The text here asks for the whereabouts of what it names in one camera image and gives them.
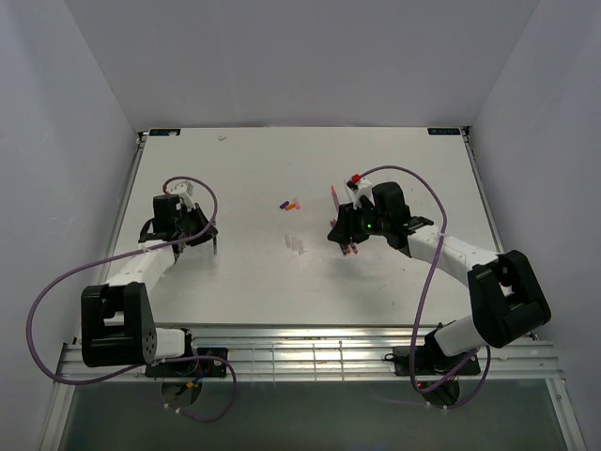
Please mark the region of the pink highlighter pen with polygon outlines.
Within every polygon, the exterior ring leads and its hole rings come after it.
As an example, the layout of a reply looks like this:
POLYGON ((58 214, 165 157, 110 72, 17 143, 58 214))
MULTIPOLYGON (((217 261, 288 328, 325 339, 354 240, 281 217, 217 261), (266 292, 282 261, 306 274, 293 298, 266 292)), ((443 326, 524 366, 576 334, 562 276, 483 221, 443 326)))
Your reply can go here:
POLYGON ((331 186, 331 197, 336 210, 339 209, 339 200, 334 186, 331 186))

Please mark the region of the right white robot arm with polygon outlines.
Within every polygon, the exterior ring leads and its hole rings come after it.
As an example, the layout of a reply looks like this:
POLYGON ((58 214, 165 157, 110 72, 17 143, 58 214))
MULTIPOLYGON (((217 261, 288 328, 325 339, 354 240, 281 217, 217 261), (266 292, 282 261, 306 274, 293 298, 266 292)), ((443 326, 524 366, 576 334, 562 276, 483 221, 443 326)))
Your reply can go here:
POLYGON ((445 373, 470 351, 501 349, 550 321, 547 299, 523 253, 501 254, 447 235, 432 220, 411 213, 394 181, 373 184, 354 175, 347 195, 337 207, 329 241, 351 250, 372 236, 382 237, 395 251, 442 270, 469 291, 470 314, 427 334, 409 351, 409 368, 445 373))

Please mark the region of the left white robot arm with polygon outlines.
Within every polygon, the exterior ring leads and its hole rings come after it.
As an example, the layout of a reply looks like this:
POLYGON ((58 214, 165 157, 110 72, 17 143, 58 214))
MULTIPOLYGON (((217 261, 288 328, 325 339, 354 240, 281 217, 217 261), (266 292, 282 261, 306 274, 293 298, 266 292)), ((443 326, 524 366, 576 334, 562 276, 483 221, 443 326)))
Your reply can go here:
POLYGON ((153 198, 138 249, 103 284, 81 295, 81 346, 88 367, 166 363, 189 375, 199 364, 190 333, 155 324, 150 294, 189 247, 217 240, 215 218, 193 200, 194 179, 172 178, 153 198))

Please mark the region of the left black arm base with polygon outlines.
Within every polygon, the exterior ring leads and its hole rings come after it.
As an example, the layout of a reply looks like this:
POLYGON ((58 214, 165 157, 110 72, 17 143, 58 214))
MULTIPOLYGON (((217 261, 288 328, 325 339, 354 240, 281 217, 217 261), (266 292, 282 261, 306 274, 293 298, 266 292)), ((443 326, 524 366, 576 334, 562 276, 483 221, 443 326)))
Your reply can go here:
POLYGON ((148 378, 188 378, 191 380, 197 377, 224 378, 227 367, 221 361, 214 360, 214 357, 227 360, 228 353, 228 348, 196 348, 188 351, 185 357, 200 355, 211 356, 211 359, 147 365, 145 376, 148 378))

